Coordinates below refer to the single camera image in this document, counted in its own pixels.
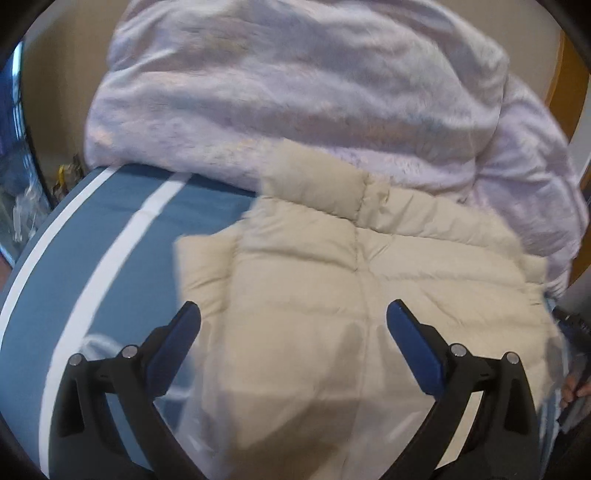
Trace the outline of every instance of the mattress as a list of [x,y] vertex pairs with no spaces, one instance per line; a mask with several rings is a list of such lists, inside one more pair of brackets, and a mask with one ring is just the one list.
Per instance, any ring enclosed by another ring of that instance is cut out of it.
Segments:
[[[27,245],[1,300],[0,411],[31,459],[47,467],[48,426],[68,357],[140,344],[179,307],[173,242],[236,222],[254,194],[198,175],[127,165],[97,169]],[[160,411],[174,430],[183,388]],[[144,463],[110,400],[133,460]]]

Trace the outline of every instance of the round metal pin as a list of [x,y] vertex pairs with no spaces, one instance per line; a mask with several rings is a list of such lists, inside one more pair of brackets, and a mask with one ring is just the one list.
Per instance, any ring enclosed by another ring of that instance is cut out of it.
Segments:
[[515,352],[509,352],[507,354],[507,360],[510,364],[517,365],[519,363],[519,355],[517,355]]
[[450,349],[452,350],[454,356],[465,356],[468,353],[466,347],[461,343],[454,343]]
[[135,345],[128,345],[121,350],[121,355],[124,358],[133,358],[138,353],[138,348]]
[[74,355],[72,355],[69,359],[68,359],[68,363],[75,367],[76,365],[80,365],[80,363],[82,362],[82,359],[84,357],[82,356],[81,353],[75,353]]

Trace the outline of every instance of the blue gripper pad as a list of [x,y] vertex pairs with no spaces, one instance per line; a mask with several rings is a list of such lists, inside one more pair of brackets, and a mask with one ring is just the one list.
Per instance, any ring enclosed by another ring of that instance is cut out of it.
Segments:
[[445,390],[444,367],[422,335],[421,324],[401,300],[388,305],[386,324],[418,386],[439,400]]
[[164,395],[187,356],[201,328],[201,312],[187,302],[166,327],[164,341],[146,365],[146,393],[149,398]]

